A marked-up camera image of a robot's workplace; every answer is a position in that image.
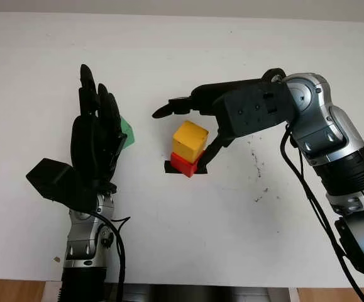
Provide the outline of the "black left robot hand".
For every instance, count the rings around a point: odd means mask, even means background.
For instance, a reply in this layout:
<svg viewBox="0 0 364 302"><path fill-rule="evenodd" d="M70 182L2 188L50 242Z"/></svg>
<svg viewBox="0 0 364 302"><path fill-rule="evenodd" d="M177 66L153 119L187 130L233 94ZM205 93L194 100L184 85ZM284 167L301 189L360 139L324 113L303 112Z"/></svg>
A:
<svg viewBox="0 0 364 302"><path fill-rule="evenodd" d="M127 134L112 93L96 84L86 64L80 66L80 115L72 126L70 156L83 184L101 194L114 194L111 182Z"/></svg>

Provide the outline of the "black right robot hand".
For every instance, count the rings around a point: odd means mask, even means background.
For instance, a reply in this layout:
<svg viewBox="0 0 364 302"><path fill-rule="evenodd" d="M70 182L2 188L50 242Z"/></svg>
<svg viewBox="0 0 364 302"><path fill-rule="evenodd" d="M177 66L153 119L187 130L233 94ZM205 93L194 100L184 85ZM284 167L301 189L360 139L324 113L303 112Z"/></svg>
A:
<svg viewBox="0 0 364 302"><path fill-rule="evenodd" d="M218 134L197 164L203 169L234 139L295 119L294 101L284 77L285 72L276 68L259 79L201 85L187 97L169 99L152 117L186 115L194 110L216 118Z"/></svg>

